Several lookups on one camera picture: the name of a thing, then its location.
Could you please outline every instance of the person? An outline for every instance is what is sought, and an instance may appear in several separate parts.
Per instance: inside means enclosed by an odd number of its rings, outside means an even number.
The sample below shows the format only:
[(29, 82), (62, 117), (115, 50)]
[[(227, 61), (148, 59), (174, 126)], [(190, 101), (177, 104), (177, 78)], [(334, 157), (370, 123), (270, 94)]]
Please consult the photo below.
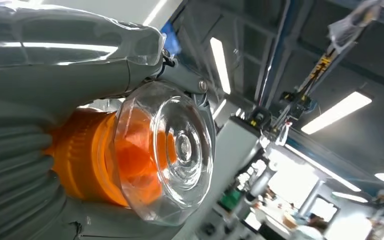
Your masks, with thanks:
[(323, 234), (328, 229), (328, 223), (317, 219), (308, 225), (301, 225), (295, 228), (290, 234), (289, 240), (323, 240)]

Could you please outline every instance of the window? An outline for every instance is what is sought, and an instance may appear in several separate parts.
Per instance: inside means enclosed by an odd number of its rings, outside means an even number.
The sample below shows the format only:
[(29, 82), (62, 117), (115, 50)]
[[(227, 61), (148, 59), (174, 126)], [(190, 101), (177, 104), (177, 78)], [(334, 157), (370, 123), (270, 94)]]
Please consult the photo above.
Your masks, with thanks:
[(309, 165), (298, 164), (280, 151), (272, 153), (269, 156), (270, 160), (281, 164), (268, 185), (281, 199), (299, 209), (319, 178), (314, 174), (314, 168)]
[(326, 222), (330, 222), (335, 214), (338, 212), (338, 207), (333, 203), (327, 201), (321, 196), (317, 196), (312, 205), (309, 213), (315, 214), (323, 218)]

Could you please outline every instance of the transparent lens cover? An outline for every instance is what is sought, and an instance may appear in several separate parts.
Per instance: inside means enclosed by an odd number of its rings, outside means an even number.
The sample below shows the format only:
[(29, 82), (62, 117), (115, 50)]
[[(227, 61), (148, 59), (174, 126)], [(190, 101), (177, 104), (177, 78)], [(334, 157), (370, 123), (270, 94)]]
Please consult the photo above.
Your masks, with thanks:
[(199, 207), (213, 171), (212, 146), (194, 102), (151, 82), (133, 92), (117, 113), (116, 182), (144, 220), (176, 226)]

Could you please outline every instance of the ceiling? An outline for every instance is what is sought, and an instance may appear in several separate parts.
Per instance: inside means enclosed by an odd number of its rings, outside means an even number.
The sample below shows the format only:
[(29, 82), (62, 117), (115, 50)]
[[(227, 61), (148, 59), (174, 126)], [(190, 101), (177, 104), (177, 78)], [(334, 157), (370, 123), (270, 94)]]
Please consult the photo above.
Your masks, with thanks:
[[(219, 39), (231, 95), (261, 103), (276, 115), (280, 94), (299, 86), (329, 45), (328, 25), (349, 14), (358, 2), (189, 0), (170, 21), (182, 47), (178, 56), (185, 65), (222, 95), (209, 45), (212, 37)], [(300, 131), (357, 89), (373, 97), (373, 102), (312, 135)], [(289, 143), (364, 191), (376, 194), (384, 188), (374, 177), (384, 172), (384, 10), (311, 97), (318, 107), (294, 123)]]

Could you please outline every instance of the green object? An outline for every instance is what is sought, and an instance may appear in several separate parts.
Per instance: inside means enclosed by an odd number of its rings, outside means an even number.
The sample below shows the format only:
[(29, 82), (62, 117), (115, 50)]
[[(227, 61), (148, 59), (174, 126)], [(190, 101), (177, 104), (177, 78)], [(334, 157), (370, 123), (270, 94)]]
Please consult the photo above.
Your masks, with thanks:
[(220, 204), (226, 210), (231, 211), (241, 199), (242, 193), (238, 190), (233, 190), (227, 194), (224, 194), (220, 199)]

